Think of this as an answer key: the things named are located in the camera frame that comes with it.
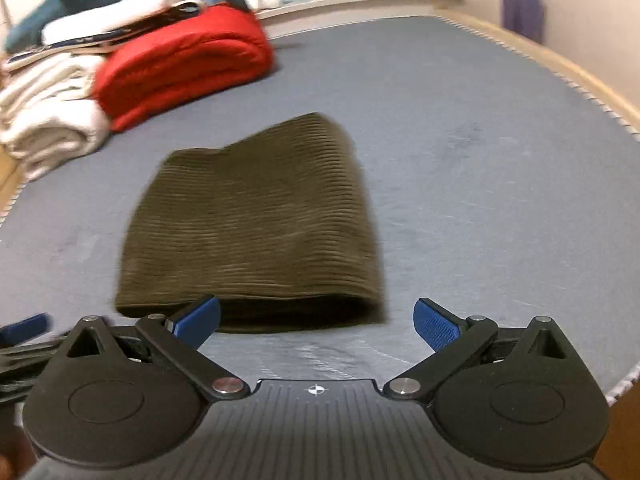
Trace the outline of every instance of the blue rubber tip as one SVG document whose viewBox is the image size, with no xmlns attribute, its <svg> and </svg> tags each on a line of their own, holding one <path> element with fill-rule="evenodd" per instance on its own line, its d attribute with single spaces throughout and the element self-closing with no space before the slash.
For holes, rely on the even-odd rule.
<svg viewBox="0 0 640 480">
<path fill-rule="evenodd" d="M 421 300 L 414 306 L 414 328 L 434 352 L 460 337 L 458 325 Z"/>
<path fill-rule="evenodd" d="M 50 330 L 48 314 L 36 314 L 0 328 L 0 346 L 15 346 Z"/>
<path fill-rule="evenodd" d="M 216 298 L 205 300 L 174 323 L 172 333 L 193 349 L 197 349 L 220 325 L 220 304 Z"/>
</svg>

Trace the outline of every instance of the cream folded fabric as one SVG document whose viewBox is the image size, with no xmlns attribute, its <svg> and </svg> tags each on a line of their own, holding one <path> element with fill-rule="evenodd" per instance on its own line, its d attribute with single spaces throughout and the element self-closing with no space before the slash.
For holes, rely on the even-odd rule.
<svg viewBox="0 0 640 480">
<path fill-rule="evenodd" d="M 0 134 L 9 155 L 18 158 L 28 180 L 63 162 L 94 152 L 109 136 L 109 119 L 92 99 L 49 98 L 21 111 Z"/>
<path fill-rule="evenodd" d="M 183 0 L 120 0 L 115 4 L 84 10 L 47 23 L 42 29 L 42 44 L 116 30 L 159 14 L 181 1 Z"/>
<path fill-rule="evenodd" d="M 89 97 L 103 56 L 56 54 L 25 70 L 0 92 L 0 119 L 8 127 L 18 113 L 40 101 L 58 102 Z"/>
</svg>

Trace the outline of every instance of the red folded blanket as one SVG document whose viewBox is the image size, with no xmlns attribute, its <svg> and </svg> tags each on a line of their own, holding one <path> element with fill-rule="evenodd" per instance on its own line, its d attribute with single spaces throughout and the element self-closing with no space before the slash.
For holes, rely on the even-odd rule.
<svg viewBox="0 0 640 480">
<path fill-rule="evenodd" d="M 123 46 L 98 70 L 94 97 L 124 131 L 149 117 L 267 73 L 271 45 L 255 16 L 225 4 Z"/>
</svg>

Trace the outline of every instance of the ribbed brown fabric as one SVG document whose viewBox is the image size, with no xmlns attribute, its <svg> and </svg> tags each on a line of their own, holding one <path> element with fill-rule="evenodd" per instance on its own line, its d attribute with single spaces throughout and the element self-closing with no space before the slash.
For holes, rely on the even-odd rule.
<svg viewBox="0 0 640 480">
<path fill-rule="evenodd" d="M 308 114 L 164 162 L 129 227 L 116 309 L 170 314 L 202 294 L 220 299 L 224 332 L 382 320 L 374 233 L 339 126 Z"/>
</svg>

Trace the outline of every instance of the striped edge trim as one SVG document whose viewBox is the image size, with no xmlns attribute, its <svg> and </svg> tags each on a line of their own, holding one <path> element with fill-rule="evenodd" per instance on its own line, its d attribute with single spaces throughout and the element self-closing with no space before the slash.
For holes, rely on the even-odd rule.
<svg viewBox="0 0 640 480">
<path fill-rule="evenodd" d="M 22 190 L 26 185 L 27 185 L 26 180 L 23 180 L 20 184 L 18 184 L 18 187 L 15 190 L 15 194 L 7 201 L 7 203 L 2 208 L 2 211 L 0 211 L 0 227 L 2 227 L 2 224 L 4 224 L 4 221 L 9 215 L 9 211 L 11 211 L 11 208 L 15 205 L 16 201 L 18 200 L 18 197 L 20 196 L 20 193 L 22 193 Z"/>
<path fill-rule="evenodd" d="M 640 141 L 640 132 L 634 126 L 632 126 L 629 123 L 629 121 L 627 121 L 625 118 L 621 117 L 618 113 L 613 111 L 609 106 L 607 106 L 603 101 L 601 101 L 595 95 L 593 95 L 591 92 L 589 92 L 586 88 L 584 88 L 583 86 L 580 86 L 578 83 L 572 81 L 570 78 L 568 78 L 564 74 L 562 74 L 560 72 L 554 72 L 553 70 L 549 69 L 546 65 L 544 65 L 542 62 L 539 62 L 535 58 L 531 57 L 529 54 L 525 54 L 524 52 L 519 51 L 517 48 L 515 48 L 514 46 L 511 46 L 508 43 L 505 43 L 504 41 L 496 40 L 493 36 L 490 36 L 489 34 L 485 34 L 484 32 L 480 32 L 478 30 L 475 30 L 474 28 L 467 27 L 466 25 L 463 25 L 462 23 L 456 22 L 455 20 L 452 20 L 450 18 L 446 18 L 445 16 L 439 16 L 437 14 L 434 14 L 433 17 L 437 18 L 441 22 L 449 23 L 449 25 L 453 25 L 454 27 L 460 28 L 462 30 L 466 30 L 467 32 L 470 32 L 471 34 L 473 34 L 475 36 L 480 36 L 481 38 L 485 38 L 486 40 L 489 40 L 492 43 L 495 43 L 495 44 L 505 48 L 509 52 L 513 52 L 515 54 L 518 54 L 519 56 L 521 56 L 521 57 L 523 57 L 525 59 L 532 59 L 538 65 L 543 66 L 544 68 L 550 70 L 550 72 L 552 72 L 553 75 L 555 75 L 557 78 L 561 79 L 569 88 L 573 88 L 575 91 L 577 91 L 578 93 L 582 94 L 583 98 L 593 102 L 595 105 L 598 105 L 600 110 L 602 110 L 604 113 L 606 113 L 610 118 L 615 119 L 616 122 L 620 126 L 622 126 L 627 131 L 627 133 L 630 133 L 631 136 L 635 140 Z"/>
<path fill-rule="evenodd" d="M 505 48 L 506 50 L 509 50 L 510 52 L 514 52 L 519 56 L 524 57 L 525 59 L 533 59 L 531 56 L 529 56 L 528 54 L 524 54 L 514 46 L 511 46 L 505 43 L 504 41 L 496 40 L 495 38 L 493 38 L 492 36 L 489 36 L 488 34 L 485 34 L 484 32 L 479 32 L 474 28 L 467 27 L 466 25 L 462 25 L 461 23 L 455 22 L 454 20 L 450 18 L 446 18 L 444 16 L 435 15 L 434 18 L 438 18 L 442 22 L 449 23 L 454 27 L 461 28 L 462 30 L 466 30 L 467 32 L 471 32 L 475 36 L 481 36 L 482 38 L 485 38 L 486 40 L 489 40 L 495 44 L 498 44 L 499 46 Z M 543 63 L 535 59 L 534 61 L 538 63 L 540 66 L 543 66 L 544 68 L 549 70 L 549 68 L 545 66 Z M 569 88 L 573 88 L 575 91 L 582 94 L 582 97 L 584 99 L 587 99 L 593 102 L 595 105 L 598 105 L 601 111 L 606 113 L 611 119 L 615 120 L 620 126 L 622 126 L 627 131 L 627 133 L 631 134 L 631 136 L 635 140 L 640 142 L 640 132 L 638 132 L 638 130 L 635 127 L 633 127 L 629 123 L 629 121 L 627 121 L 624 117 L 621 117 L 618 113 L 613 111 L 612 108 L 610 108 L 609 106 L 607 106 L 607 104 L 601 101 L 601 99 L 598 99 L 586 88 L 578 85 L 578 83 L 572 81 L 570 78 L 568 78 L 564 74 L 560 72 L 554 72 L 553 70 L 551 70 L 551 72 L 557 78 L 561 79 Z M 616 384 L 609 391 L 609 393 L 605 395 L 605 398 L 607 399 L 607 403 L 609 404 L 609 406 L 612 406 L 613 404 L 615 404 L 615 402 L 624 394 L 626 394 L 638 381 L 640 381 L 640 362 L 636 366 L 631 368 L 630 372 L 618 384 Z"/>
<path fill-rule="evenodd" d="M 640 363 L 631 368 L 629 373 L 605 395 L 607 404 L 612 406 L 640 380 Z"/>
</svg>

